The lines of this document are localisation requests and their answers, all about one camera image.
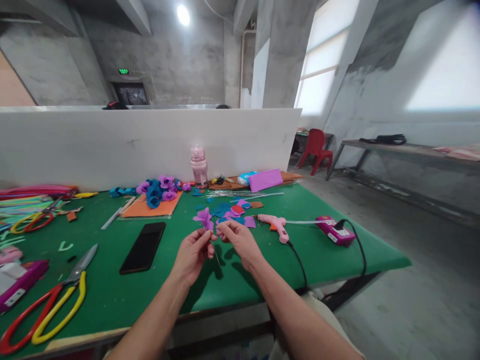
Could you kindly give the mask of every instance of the green tabletop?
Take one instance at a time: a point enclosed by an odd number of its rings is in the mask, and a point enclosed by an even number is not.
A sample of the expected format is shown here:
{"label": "green tabletop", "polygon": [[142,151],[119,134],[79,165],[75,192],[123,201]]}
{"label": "green tabletop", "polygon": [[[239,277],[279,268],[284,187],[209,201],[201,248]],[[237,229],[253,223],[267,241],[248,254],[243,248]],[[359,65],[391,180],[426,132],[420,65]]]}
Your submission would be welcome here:
{"label": "green tabletop", "polygon": [[[271,214],[287,220],[314,220],[322,215],[337,220],[347,218],[299,184],[271,188],[265,192],[284,194],[259,199],[264,207],[247,209],[246,215]],[[110,198],[107,192],[103,192],[93,198],[72,201],[64,209],[84,207],[82,212],[77,213],[77,221],[69,223],[65,216],[59,216],[45,228],[26,234],[26,241],[18,244],[24,254],[23,261],[49,259],[50,269],[11,311],[0,316],[0,333],[3,334],[22,311],[54,287],[60,276],[62,280],[69,276],[76,261],[68,263],[68,258],[73,255],[80,258],[94,244],[98,244],[98,250],[86,272],[84,303],[70,323],[53,339],[131,326],[169,275],[180,242],[200,227],[199,222],[192,220],[198,212],[196,206],[202,204],[212,209],[219,203],[232,199],[217,197],[213,203],[208,203],[205,196],[194,197],[191,192],[184,193],[171,219],[115,220],[106,230],[100,230],[101,226],[126,202],[125,198]],[[165,221],[166,228],[150,270],[119,275],[119,269],[144,224],[158,221]],[[411,265],[401,252],[354,221],[353,223],[365,251],[368,274]],[[295,254],[289,246],[281,244],[277,232],[270,232],[269,228],[268,224],[258,226],[257,223],[257,227],[252,229],[258,246],[267,261],[290,286],[301,288],[304,280]],[[302,260],[309,285],[357,277],[362,272],[362,256],[356,241],[350,248],[337,246],[314,224],[288,224],[285,229]],[[59,252],[62,241],[74,246],[70,250]],[[221,271],[215,258],[206,261],[188,294],[182,314],[263,299],[253,278],[243,269],[233,246],[218,241],[215,250],[220,259]],[[53,329],[66,316],[78,294],[77,289],[46,331]],[[13,343],[23,338],[40,312],[41,308],[37,309],[19,326],[12,338]],[[48,342],[37,346],[29,344],[7,358],[37,354],[47,344]]]}

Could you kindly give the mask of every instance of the pink water bottle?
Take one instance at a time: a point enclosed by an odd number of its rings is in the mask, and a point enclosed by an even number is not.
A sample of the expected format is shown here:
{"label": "pink water bottle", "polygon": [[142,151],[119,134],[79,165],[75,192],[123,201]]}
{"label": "pink water bottle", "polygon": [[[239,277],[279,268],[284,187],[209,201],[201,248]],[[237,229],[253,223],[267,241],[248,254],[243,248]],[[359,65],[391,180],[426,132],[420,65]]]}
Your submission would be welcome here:
{"label": "pink water bottle", "polygon": [[198,189],[205,189],[209,183],[207,180],[207,160],[205,160],[204,148],[198,145],[190,148],[191,152],[191,168],[193,169],[193,178],[195,186]]}

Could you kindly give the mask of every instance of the red plastic chair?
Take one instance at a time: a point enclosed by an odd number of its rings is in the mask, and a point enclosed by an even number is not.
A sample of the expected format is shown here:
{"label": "red plastic chair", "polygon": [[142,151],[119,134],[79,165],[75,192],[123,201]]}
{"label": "red plastic chair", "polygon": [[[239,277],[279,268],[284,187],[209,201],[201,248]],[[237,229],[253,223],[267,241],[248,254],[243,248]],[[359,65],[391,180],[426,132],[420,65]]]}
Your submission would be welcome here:
{"label": "red plastic chair", "polygon": [[302,168],[302,165],[305,162],[305,159],[309,154],[316,156],[315,165],[311,171],[311,176],[315,175],[317,169],[319,168],[320,163],[325,159],[330,159],[328,162],[327,173],[330,171],[332,166],[334,153],[328,150],[323,150],[325,144],[325,133],[319,129],[311,129],[308,133],[308,142],[306,143],[306,150],[301,157],[299,169]]}

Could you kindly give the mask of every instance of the window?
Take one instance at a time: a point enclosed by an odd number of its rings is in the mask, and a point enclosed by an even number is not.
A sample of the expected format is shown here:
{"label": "window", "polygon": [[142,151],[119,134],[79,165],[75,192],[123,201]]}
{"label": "window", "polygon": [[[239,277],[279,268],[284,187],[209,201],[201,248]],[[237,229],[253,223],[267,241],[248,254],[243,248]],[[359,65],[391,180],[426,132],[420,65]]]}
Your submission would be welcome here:
{"label": "window", "polygon": [[327,101],[359,0],[328,0],[313,18],[295,107],[318,116]]}

